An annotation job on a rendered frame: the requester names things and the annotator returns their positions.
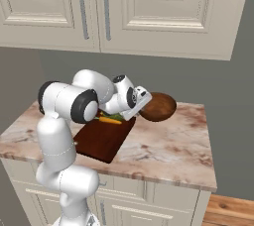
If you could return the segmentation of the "orange carrot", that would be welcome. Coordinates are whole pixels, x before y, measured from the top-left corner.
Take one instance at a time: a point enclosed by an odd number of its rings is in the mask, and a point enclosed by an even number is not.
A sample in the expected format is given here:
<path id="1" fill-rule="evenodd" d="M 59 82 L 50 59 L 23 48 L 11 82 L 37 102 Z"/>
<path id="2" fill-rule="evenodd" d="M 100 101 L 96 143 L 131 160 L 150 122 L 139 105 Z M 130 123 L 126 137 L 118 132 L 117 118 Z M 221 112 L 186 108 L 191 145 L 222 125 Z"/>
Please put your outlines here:
<path id="1" fill-rule="evenodd" d="M 109 124 L 116 124 L 116 125 L 121 125 L 122 124 L 121 121 L 106 118 L 106 117 L 99 117 L 98 120 L 101 121 L 101 122 L 104 122 L 104 123 L 109 123 Z"/>

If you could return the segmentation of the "green vegetable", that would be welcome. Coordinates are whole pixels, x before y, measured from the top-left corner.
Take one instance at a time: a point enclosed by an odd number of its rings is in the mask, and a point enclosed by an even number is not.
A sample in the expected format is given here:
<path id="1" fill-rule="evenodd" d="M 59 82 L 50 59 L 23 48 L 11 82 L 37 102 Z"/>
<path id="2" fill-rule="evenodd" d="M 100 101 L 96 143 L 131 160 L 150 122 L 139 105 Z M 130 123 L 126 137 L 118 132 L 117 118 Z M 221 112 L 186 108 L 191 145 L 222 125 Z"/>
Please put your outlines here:
<path id="1" fill-rule="evenodd" d="M 117 120 L 117 121 L 125 121 L 125 119 L 120 114 L 108 115 L 108 114 L 105 114 L 102 111 L 98 112 L 96 114 L 96 117 L 106 117 L 106 118 L 114 119 L 114 120 Z"/>

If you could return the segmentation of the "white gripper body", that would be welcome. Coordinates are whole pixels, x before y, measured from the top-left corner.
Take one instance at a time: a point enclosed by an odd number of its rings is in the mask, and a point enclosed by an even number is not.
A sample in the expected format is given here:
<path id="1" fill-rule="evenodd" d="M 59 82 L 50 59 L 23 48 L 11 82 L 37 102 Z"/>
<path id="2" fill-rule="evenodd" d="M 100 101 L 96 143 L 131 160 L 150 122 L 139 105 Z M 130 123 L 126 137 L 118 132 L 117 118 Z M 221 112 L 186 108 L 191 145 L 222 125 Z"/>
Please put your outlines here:
<path id="1" fill-rule="evenodd" d="M 143 109 L 152 100 L 152 95 L 148 91 L 137 93 L 137 103 L 133 109 L 124 111 L 121 116 L 129 121 L 133 116 L 135 116 L 141 109 Z"/>

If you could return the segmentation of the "wide cream upper cupboard door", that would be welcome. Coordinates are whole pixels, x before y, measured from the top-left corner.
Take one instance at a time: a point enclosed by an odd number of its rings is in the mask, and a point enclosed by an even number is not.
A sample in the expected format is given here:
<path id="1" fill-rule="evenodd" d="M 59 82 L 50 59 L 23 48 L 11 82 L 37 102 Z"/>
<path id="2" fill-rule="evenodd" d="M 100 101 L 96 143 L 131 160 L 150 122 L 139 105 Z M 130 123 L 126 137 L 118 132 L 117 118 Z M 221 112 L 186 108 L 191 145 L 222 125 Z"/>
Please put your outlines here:
<path id="1" fill-rule="evenodd" d="M 231 59 L 245 0 L 97 1 L 104 53 L 195 59 Z"/>

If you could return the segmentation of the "cream drawer front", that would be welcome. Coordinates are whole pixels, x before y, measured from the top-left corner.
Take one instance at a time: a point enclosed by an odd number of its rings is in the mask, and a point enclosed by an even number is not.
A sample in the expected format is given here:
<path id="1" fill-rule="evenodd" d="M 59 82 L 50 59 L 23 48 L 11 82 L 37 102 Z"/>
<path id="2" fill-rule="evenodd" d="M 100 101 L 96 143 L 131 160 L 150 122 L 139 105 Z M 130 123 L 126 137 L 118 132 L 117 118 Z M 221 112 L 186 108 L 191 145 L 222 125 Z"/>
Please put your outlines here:
<path id="1" fill-rule="evenodd" d="M 147 201 L 164 208 L 194 210 L 198 190 L 169 184 L 147 182 Z"/>
<path id="2" fill-rule="evenodd" d="M 107 181 L 106 186 L 99 186 L 98 192 L 104 192 L 124 198 L 145 200 L 146 183 L 143 180 L 100 174 L 100 182 Z"/>

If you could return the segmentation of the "narrow cream upper cupboard door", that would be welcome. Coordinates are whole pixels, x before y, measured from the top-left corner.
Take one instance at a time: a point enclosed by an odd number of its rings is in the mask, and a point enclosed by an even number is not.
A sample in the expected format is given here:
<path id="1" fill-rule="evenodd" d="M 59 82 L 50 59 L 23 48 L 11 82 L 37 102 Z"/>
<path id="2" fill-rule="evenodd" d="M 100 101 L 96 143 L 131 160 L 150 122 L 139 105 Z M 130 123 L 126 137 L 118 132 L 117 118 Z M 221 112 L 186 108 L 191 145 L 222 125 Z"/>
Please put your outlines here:
<path id="1" fill-rule="evenodd" d="M 0 47 L 100 51 L 96 0 L 84 0 L 85 40 L 79 0 L 0 0 Z"/>

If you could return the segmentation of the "brown wooden bowl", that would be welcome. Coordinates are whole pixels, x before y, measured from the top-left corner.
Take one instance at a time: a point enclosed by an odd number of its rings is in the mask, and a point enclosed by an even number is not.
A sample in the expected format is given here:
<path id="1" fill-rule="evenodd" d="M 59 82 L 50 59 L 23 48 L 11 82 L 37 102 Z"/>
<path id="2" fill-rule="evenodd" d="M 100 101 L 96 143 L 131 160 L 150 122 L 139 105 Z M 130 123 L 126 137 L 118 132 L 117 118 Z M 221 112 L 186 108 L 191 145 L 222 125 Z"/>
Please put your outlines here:
<path id="1" fill-rule="evenodd" d="M 139 111 L 146 120 L 161 122 L 172 117 L 177 110 L 176 100 L 168 94 L 152 92 L 152 100 Z"/>

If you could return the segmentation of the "dark red-brown wooden tray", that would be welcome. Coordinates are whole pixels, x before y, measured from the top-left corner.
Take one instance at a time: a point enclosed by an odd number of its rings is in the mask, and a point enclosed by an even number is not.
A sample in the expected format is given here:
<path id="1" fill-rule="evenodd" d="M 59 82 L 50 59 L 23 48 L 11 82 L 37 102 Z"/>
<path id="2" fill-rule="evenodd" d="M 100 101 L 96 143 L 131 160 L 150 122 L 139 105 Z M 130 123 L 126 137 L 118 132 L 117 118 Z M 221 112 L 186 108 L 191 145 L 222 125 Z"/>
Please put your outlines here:
<path id="1" fill-rule="evenodd" d="M 133 128 L 136 118 L 121 124 L 92 120 L 74 136 L 79 154 L 110 164 Z"/>

